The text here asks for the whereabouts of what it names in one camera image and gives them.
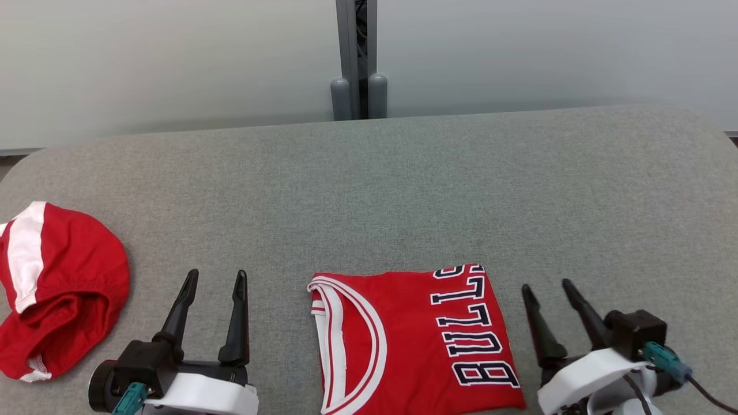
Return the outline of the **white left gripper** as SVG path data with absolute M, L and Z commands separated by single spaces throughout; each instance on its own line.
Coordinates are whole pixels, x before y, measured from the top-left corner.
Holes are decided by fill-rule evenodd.
M 153 342 L 169 346 L 172 359 L 181 363 L 188 310 L 194 302 L 199 271 L 192 269 Z M 163 398 L 148 398 L 145 414 L 256 414 L 259 398 L 256 388 L 248 383 L 250 362 L 250 329 L 248 327 L 247 273 L 238 270 L 232 292 L 232 312 L 224 346 L 219 350 L 219 363 L 184 362 L 179 366 L 173 384 Z

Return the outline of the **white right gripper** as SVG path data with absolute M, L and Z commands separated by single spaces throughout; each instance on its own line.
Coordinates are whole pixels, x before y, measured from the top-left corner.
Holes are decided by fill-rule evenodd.
M 593 351 L 560 370 L 539 391 L 545 414 L 565 414 L 579 408 L 583 414 L 654 414 L 656 374 L 643 361 L 630 361 L 611 347 L 612 333 L 574 282 L 562 279 L 562 289 L 579 314 Z M 568 352 L 560 344 L 540 311 L 529 285 L 522 286 L 537 364 L 542 369 L 561 369 Z

